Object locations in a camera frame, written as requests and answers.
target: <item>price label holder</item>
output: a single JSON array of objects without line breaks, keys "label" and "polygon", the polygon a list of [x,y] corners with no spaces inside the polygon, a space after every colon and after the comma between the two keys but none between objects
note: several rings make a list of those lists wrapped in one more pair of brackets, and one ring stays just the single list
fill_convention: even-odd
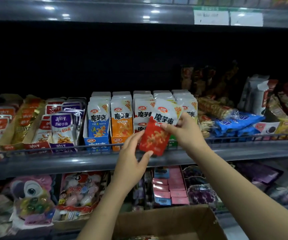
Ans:
[{"label": "price label holder", "polygon": [[231,8],[232,26],[263,27],[263,14],[260,10],[249,8]]},{"label": "price label holder", "polygon": [[226,7],[194,7],[194,24],[229,25],[229,12]]}]

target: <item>price tag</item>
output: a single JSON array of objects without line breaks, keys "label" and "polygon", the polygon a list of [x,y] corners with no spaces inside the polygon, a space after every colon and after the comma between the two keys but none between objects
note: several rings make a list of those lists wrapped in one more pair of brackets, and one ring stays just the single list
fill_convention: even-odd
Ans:
[{"label": "price tag", "polygon": [[194,24],[229,25],[229,12],[220,7],[200,7],[194,9]]},{"label": "price tag", "polygon": [[230,12],[232,26],[263,27],[262,12]]}]

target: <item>red snack package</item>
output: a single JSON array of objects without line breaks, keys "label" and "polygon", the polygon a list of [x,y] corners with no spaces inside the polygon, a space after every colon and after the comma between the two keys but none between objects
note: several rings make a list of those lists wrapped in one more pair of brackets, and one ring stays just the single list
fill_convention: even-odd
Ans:
[{"label": "red snack package", "polygon": [[161,128],[161,124],[176,125],[181,114],[181,105],[161,98],[157,99],[139,144],[139,149],[145,152],[153,151],[155,155],[162,156],[170,139],[170,134]]}]

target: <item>hand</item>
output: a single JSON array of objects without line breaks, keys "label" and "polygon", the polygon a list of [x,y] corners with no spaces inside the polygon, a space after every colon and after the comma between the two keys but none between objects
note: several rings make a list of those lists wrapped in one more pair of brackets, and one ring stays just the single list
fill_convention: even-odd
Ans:
[{"label": "hand", "polygon": [[143,134],[144,130],[131,135],[124,142],[118,156],[113,181],[125,194],[128,194],[140,181],[145,173],[150,157],[153,155],[153,151],[148,151],[143,155],[141,161],[137,162],[135,149]]},{"label": "hand", "polygon": [[179,145],[190,157],[194,149],[207,146],[200,127],[186,112],[182,113],[177,127],[166,123],[161,124],[161,127],[176,137]]}]

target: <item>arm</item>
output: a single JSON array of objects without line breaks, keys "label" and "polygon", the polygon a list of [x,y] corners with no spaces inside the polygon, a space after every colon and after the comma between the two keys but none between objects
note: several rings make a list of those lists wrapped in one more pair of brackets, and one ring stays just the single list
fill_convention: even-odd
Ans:
[{"label": "arm", "polygon": [[288,210],[214,153],[187,113],[178,127],[162,125],[201,168],[212,188],[250,240],[288,239]]},{"label": "arm", "polygon": [[140,162],[135,157],[135,149],[144,130],[131,135],[120,151],[114,177],[105,194],[93,211],[77,240],[111,240],[115,221],[123,201],[130,190],[145,173],[152,151],[145,153]]}]

